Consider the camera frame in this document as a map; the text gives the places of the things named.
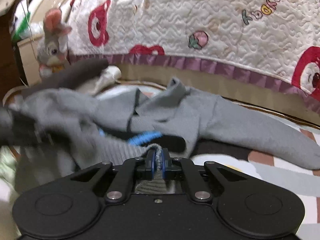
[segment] stuffed bunny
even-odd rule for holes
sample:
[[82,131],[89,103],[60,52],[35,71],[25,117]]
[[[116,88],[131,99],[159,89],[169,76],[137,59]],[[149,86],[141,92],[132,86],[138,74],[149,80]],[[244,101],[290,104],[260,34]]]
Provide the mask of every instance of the stuffed bunny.
[[37,48],[41,79],[70,66],[66,59],[67,52],[61,51],[59,38],[68,35],[72,28],[62,23],[61,17],[62,12],[58,8],[50,9],[44,17],[44,38],[39,41]]

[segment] quilted blanket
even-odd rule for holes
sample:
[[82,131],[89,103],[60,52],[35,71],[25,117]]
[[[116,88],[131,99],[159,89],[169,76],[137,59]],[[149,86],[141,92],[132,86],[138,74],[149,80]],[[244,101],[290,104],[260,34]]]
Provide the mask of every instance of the quilted blanket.
[[130,56],[131,63],[200,64],[200,70],[227,64],[320,100],[319,0],[72,0],[71,6],[71,57]]

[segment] blue strap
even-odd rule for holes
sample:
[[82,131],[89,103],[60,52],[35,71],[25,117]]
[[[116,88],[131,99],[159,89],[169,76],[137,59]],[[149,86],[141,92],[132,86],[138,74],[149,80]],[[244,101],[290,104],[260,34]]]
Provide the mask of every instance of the blue strap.
[[99,133],[100,133],[101,136],[103,136],[103,137],[105,136],[105,133],[104,133],[104,131],[103,131],[101,128],[98,128],[98,131],[99,131]]
[[128,144],[134,145],[134,146],[140,146],[143,144],[146,144],[153,139],[162,137],[162,133],[158,131],[147,131],[141,134],[138,134],[135,137],[132,137],[128,140]]

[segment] green object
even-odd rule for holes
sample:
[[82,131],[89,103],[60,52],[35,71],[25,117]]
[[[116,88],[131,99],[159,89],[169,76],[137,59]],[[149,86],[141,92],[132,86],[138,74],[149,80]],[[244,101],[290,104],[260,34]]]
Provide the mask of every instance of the green object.
[[13,42],[17,42],[19,41],[20,38],[20,34],[25,32],[25,30],[29,27],[28,22],[30,20],[30,15],[31,13],[28,12],[27,15],[23,18],[22,22],[20,23],[19,27],[15,30],[15,33],[12,37],[12,41]]
[[195,38],[194,35],[191,35],[189,37],[189,48],[194,48],[194,49],[201,49],[200,45],[198,44],[199,40]]
[[0,148],[0,179],[5,180],[12,187],[16,173],[16,159],[12,156],[9,147]]

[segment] purple ruffle trim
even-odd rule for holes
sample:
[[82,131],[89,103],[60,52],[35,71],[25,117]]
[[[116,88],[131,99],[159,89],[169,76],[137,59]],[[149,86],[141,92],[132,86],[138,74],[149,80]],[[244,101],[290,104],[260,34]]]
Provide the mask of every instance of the purple ruffle trim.
[[150,65],[150,66],[167,66],[178,69],[196,70],[209,74],[221,75],[229,79],[235,79],[243,83],[253,84],[259,87],[268,88],[275,92],[283,94],[298,94],[303,98],[306,107],[320,114],[320,102],[301,89],[284,82],[282,80],[259,74],[250,70],[245,70],[232,65],[215,62],[212,60],[178,57],[178,56],[161,56],[161,55],[69,55],[70,63],[74,63],[86,58],[107,58],[111,65],[132,64],[132,65]]

